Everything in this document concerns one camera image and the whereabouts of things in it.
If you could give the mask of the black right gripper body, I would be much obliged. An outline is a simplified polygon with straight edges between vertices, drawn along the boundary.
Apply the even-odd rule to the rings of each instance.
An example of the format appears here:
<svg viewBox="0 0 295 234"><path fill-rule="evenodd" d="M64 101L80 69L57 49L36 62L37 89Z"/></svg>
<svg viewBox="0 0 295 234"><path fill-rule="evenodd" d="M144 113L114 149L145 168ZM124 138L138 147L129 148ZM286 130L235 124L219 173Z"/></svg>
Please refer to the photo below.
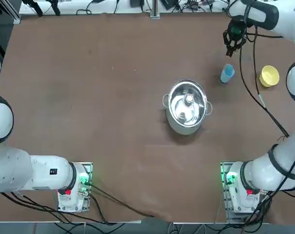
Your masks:
<svg viewBox="0 0 295 234"><path fill-rule="evenodd" d="M246 28L247 26L243 21L230 21L227 29L230 40L240 40Z"/></svg>

